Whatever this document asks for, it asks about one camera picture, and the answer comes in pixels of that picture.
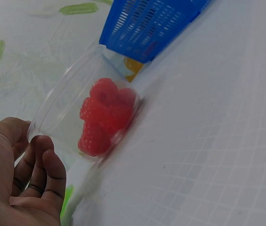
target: finger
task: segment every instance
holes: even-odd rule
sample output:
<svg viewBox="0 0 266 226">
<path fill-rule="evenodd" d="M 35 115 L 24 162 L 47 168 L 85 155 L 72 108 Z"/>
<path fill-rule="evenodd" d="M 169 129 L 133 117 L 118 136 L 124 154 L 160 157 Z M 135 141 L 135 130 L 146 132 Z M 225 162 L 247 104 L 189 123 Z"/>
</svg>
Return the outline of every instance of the finger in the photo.
<svg viewBox="0 0 266 226">
<path fill-rule="evenodd" d="M 44 192 L 47 174 L 43 165 L 43 154 L 48 149 L 53 149 L 52 140 L 47 136 L 40 136 L 36 139 L 35 144 L 35 165 L 33 168 L 30 183 L 25 191 L 21 193 L 21 197 L 38 197 L 40 198 Z"/>
<path fill-rule="evenodd" d="M 12 151 L 14 153 L 15 161 L 25 152 L 29 145 L 29 142 L 27 139 L 23 141 L 19 141 L 19 143 L 15 144 L 12 148 Z"/>
<path fill-rule="evenodd" d="M 18 118 L 6 118 L 0 121 L 0 134 L 2 134 L 13 147 L 19 140 L 26 137 L 29 122 Z"/>
<path fill-rule="evenodd" d="M 66 170 L 53 150 L 43 154 L 43 164 L 47 172 L 47 184 L 42 199 L 51 203 L 60 214 L 66 187 Z"/>
<path fill-rule="evenodd" d="M 19 196 L 28 184 L 35 164 L 35 137 L 28 146 L 23 158 L 15 167 L 11 196 Z"/>
</svg>

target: raspberry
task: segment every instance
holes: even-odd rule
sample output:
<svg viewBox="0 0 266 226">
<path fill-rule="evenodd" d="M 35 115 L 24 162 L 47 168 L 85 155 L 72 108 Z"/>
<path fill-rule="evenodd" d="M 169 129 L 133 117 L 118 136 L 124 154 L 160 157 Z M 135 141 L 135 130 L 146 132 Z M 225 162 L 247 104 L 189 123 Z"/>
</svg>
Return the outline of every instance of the raspberry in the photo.
<svg viewBox="0 0 266 226">
<path fill-rule="evenodd" d="M 98 123 L 86 122 L 84 124 L 78 148 L 89 156 L 98 156 L 105 153 L 111 146 L 107 132 Z"/>
<path fill-rule="evenodd" d="M 121 100 L 130 107 L 134 106 L 136 99 L 136 92 L 130 88 L 119 90 Z"/>
<path fill-rule="evenodd" d="M 107 121 L 115 130 L 124 129 L 133 114 L 133 108 L 126 105 L 115 105 L 109 108 Z"/>
<path fill-rule="evenodd" d="M 102 78 L 95 82 L 90 90 L 90 96 L 106 106 L 119 101 L 118 88 L 108 78 Z"/>
<path fill-rule="evenodd" d="M 81 107 L 80 118 L 88 122 L 99 122 L 106 119 L 107 107 L 96 99 L 87 97 Z"/>
<path fill-rule="evenodd" d="M 105 131 L 109 134 L 110 138 L 113 138 L 118 131 L 115 127 L 111 125 L 108 120 L 101 121 L 99 125 L 101 125 L 105 129 Z"/>
</svg>

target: white surface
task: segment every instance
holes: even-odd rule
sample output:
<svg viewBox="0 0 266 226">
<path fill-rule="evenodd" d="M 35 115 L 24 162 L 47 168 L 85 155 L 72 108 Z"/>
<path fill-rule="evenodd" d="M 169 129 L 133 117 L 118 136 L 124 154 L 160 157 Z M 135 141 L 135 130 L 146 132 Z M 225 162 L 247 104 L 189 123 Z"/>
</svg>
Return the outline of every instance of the white surface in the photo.
<svg viewBox="0 0 266 226">
<path fill-rule="evenodd" d="M 139 78 L 74 225 L 266 226 L 266 1 L 214 1 Z"/>
</svg>

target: blue plastic basket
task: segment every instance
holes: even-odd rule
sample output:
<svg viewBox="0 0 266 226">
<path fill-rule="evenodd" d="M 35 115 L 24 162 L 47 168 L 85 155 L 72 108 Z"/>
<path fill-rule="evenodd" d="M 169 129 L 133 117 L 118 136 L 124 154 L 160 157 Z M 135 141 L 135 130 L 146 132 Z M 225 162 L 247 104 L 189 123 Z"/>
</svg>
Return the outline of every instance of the blue plastic basket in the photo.
<svg viewBox="0 0 266 226">
<path fill-rule="evenodd" d="M 99 43 L 146 63 L 153 60 L 211 0 L 114 0 Z"/>
</svg>

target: human hand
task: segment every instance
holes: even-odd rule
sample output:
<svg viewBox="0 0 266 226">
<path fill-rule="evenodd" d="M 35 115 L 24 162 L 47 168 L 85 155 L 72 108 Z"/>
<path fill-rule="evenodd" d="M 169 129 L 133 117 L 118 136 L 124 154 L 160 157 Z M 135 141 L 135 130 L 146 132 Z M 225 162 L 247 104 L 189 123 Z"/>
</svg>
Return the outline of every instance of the human hand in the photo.
<svg viewBox="0 0 266 226">
<path fill-rule="evenodd" d="M 28 127 L 17 118 L 0 121 L 0 225 L 58 226 L 66 171 L 49 137 L 28 144 Z"/>
</svg>

